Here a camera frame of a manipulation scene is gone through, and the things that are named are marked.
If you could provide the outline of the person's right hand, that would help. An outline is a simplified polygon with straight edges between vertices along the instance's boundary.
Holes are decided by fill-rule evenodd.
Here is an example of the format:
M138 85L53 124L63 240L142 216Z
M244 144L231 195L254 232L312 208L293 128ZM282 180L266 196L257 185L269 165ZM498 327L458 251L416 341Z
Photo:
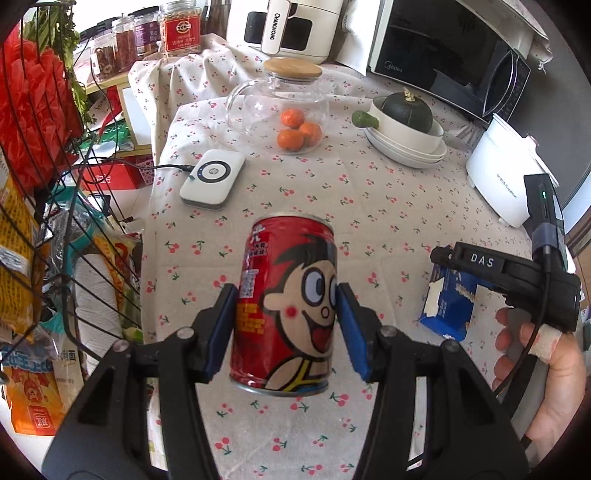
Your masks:
M502 308L496 312L496 320L503 330L496 338L496 349L507 352L513 336L508 328L509 313L514 309ZM519 341L526 346L534 326L521 325ZM540 405L526 436L536 446L539 459L543 460L558 443L575 417L586 391L586 365L577 339L572 334L562 334L552 350L544 400ZM501 356L494 367L492 388L497 390L512 371L515 363L507 355Z

